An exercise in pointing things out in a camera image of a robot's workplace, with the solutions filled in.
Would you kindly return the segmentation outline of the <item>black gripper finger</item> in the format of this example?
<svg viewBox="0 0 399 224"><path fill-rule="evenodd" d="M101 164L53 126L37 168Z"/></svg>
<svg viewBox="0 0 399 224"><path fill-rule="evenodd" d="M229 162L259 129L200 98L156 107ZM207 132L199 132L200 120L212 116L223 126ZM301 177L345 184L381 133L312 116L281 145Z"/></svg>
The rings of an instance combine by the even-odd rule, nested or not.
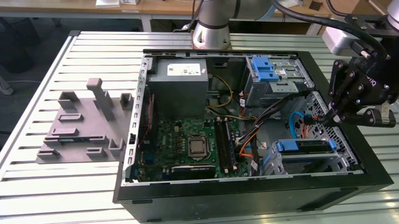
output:
<svg viewBox="0 0 399 224"><path fill-rule="evenodd" d="M351 104L344 108L343 112L332 116L332 121L333 123L369 127L393 127L396 125L396 119L388 102L372 108Z"/></svg>
<svg viewBox="0 0 399 224"><path fill-rule="evenodd" d="M363 92L363 84L357 84L359 75L349 69L343 60L335 60L332 65L328 96L328 112L320 118L324 126L337 126L339 123L357 125L361 117L356 114L360 107L356 100Z"/></svg>

